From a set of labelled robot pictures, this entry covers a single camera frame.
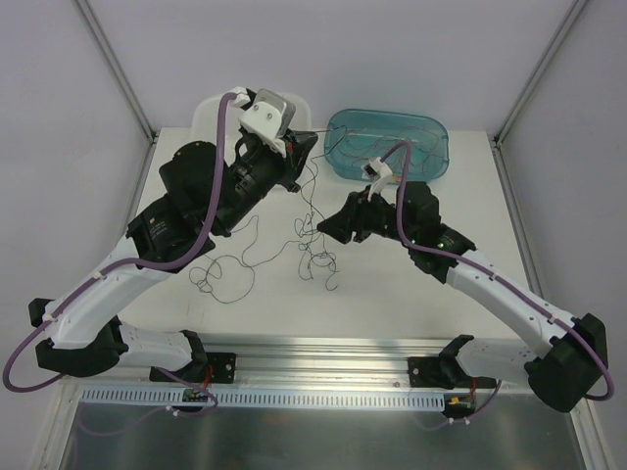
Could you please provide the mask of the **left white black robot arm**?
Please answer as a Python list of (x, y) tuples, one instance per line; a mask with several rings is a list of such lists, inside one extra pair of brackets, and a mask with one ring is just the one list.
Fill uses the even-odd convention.
[(172, 377), (202, 381), (208, 359), (196, 333), (145, 330), (121, 321), (119, 314), (177, 271), (174, 266), (160, 270), (159, 264), (184, 257), (198, 239), (203, 241), (198, 257), (213, 250), (215, 237), (230, 236), (274, 186), (299, 191), (297, 180), (318, 137), (312, 131), (287, 130), (280, 140), (284, 154), (271, 150), (254, 133), (241, 132), (233, 163), (223, 167), (209, 233), (202, 229), (213, 197), (217, 147), (194, 141), (179, 148), (159, 169), (165, 194), (128, 224), (109, 258), (91, 276), (91, 286), (76, 296), (30, 302), (30, 321), (45, 334), (35, 347), (38, 366), (77, 378), (116, 366), (147, 367), (154, 382)]

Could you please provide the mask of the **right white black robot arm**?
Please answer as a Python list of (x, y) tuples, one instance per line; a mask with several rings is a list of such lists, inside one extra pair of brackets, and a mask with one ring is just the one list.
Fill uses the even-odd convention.
[(371, 235), (402, 243), (419, 270), (469, 296), (516, 334), (513, 341), (457, 336), (414, 366), (420, 385), (451, 390), (473, 379), (528, 385), (559, 412), (582, 399), (613, 397), (604, 324), (591, 313), (577, 317), (551, 305), (499, 273), (473, 242), (442, 222), (426, 184), (399, 188), (395, 203), (368, 190), (352, 192), (317, 229), (342, 244)]

